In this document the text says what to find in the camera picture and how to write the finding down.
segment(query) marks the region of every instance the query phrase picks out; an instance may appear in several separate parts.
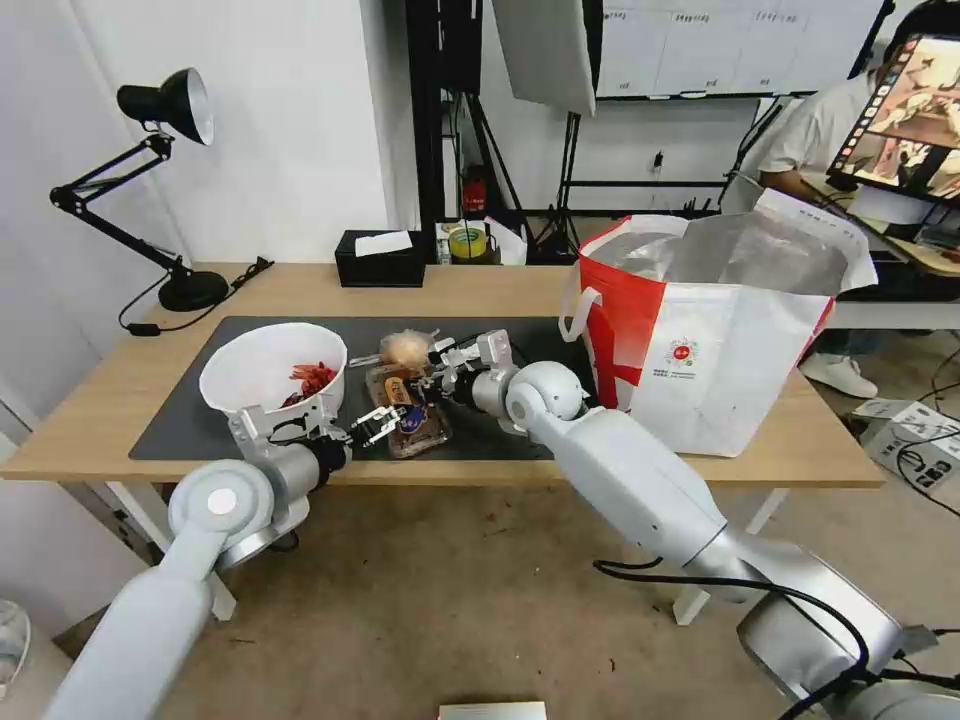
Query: black desk mat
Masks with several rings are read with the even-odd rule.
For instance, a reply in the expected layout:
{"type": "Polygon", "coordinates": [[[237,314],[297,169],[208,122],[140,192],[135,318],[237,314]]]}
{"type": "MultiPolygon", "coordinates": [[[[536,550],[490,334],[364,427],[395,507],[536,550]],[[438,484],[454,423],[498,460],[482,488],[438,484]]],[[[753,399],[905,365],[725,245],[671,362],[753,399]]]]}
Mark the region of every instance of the black desk mat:
{"type": "MultiPolygon", "coordinates": [[[[582,342],[566,344],[557,330],[556,318],[320,318],[320,317],[245,317],[224,318],[206,345],[180,378],[177,386],[150,421],[130,451],[132,460],[218,460],[240,458],[240,451],[227,430],[226,417],[212,410],[200,396],[200,373],[210,356],[221,346],[249,330],[282,322],[310,322],[327,327],[343,338],[350,357],[378,352],[380,338],[410,328],[432,332],[440,328],[440,337],[461,338],[487,330],[505,329],[510,339],[530,360],[556,360],[580,377],[584,388],[593,392],[590,361],[582,342]]],[[[514,362],[522,361],[514,353],[514,362]]],[[[373,403],[367,393],[365,377],[370,366],[348,368],[338,425],[347,427],[369,412],[373,403]]],[[[542,446],[526,438],[507,435],[493,418],[467,408],[446,403],[444,410],[453,427],[453,437],[408,462],[417,460],[541,460],[553,456],[542,446]]],[[[391,460],[387,444],[358,450],[357,460],[391,460]]]]}

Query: white bowl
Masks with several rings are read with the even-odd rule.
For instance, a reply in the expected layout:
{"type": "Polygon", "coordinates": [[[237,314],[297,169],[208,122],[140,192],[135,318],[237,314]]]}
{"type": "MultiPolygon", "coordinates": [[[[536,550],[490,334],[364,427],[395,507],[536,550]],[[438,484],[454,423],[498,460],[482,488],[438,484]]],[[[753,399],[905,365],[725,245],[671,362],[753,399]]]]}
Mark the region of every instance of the white bowl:
{"type": "Polygon", "coordinates": [[[234,338],[207,361],[200,394],[207,405],[228,415],[251,405],[269,415],[300,391],[300,381],[290,379],[293,366],[318,362],[337,370],[319,393],[324,410],[335,416],[343,403],[347,346],[332,330],[311,323],[267,325],[234,338]]]}

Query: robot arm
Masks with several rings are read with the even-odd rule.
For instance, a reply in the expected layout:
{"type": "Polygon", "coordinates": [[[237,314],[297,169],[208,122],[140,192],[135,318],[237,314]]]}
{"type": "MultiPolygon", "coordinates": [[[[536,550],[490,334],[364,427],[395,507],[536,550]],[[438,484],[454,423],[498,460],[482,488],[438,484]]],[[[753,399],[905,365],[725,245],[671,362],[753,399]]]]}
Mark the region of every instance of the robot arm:
{"type": "MultiPolygon", "coordinates": [[[[545,445],[628,541],[693,577],[768,582],[828,604],[857,628],[873,672],[899,648],[899,625],[826,563],[729,527],[703,479],[638,423],[616,410],[584,412],[585,394],[568,368],[538,362],[518,371],[502,330],[466,349],[447,341],[430,360],[433,371],[415,394],[469,405],[545,445]]],[[[326,429],[314,442],[293,445],[271,442],[278,428],[257,409],[233,418],[247,462],[212,463],[178,485],[170,508],[176,540],[160,565],[117,596],[47,720],[152,717],[209,616],[209,573],[252,557],[302,522],[306,493],[349,461],[353,443],[382,437],[401,414],[379,408],[344,434],[320,422],[326,429]]],[[[733,601],[754,595],[741,588],[723,594],[733,601]]],[[[738,632],[747,653],[794,699],[824,687],[859,657],[855,638],[836,618],[782,594],[767,594],[738,632]]],[[[916,682],[847,688],[824,707],[844,720],[960,717],[956,697],[916,682]]]]}

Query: red food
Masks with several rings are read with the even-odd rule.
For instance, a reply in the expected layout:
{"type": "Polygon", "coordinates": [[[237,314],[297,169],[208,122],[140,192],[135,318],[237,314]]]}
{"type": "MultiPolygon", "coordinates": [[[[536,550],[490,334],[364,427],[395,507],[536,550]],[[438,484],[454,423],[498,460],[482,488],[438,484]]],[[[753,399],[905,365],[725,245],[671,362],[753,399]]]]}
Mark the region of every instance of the red food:
{"type": "Polygon", "coordinates": [[[283,401],[281,407],[295,405],[298,402],[306,400],[311,395],[316,395],[327,385],[333,382],[337,376],[337,371],[328,368],[322,362],[316,365],[294,365],[291,380],[300,380],[300,392],[294,393],[283,401]]]}

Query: white sneaker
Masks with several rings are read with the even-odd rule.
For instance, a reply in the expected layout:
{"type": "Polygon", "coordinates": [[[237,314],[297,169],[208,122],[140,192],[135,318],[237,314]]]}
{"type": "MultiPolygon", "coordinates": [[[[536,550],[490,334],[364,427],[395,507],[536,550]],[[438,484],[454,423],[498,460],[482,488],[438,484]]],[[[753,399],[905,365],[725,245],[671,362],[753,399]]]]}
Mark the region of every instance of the white sneaker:
{"type": "Polygon", "coordinates": [[[857,361],[846,355],[813,353],[800,363],[800,372],[853,397],[869,400],[877,396],[877,386],[864,378],[857,361]]]}

